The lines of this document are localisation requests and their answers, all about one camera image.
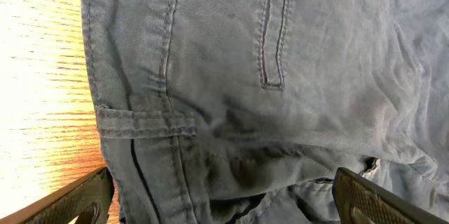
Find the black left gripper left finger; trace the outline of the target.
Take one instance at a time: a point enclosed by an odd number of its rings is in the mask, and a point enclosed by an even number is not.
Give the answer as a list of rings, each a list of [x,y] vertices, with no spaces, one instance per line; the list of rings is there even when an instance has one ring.
[[[112,176],[102,167],[2,218],[1,222],[105,224],[113,196]]]

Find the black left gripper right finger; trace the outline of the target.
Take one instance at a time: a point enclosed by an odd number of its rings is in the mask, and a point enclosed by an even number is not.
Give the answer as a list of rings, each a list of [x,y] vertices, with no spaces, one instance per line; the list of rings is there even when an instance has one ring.
[[[344,224],[448,224],[347,168],[337,170],[332,194]]]

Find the blue denim shorts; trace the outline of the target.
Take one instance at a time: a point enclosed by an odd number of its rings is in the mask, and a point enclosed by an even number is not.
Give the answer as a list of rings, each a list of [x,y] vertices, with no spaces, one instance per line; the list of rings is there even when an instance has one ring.
[[[340,167],[448,218],[448,0],[82,0],[120,223],[337,223]]]

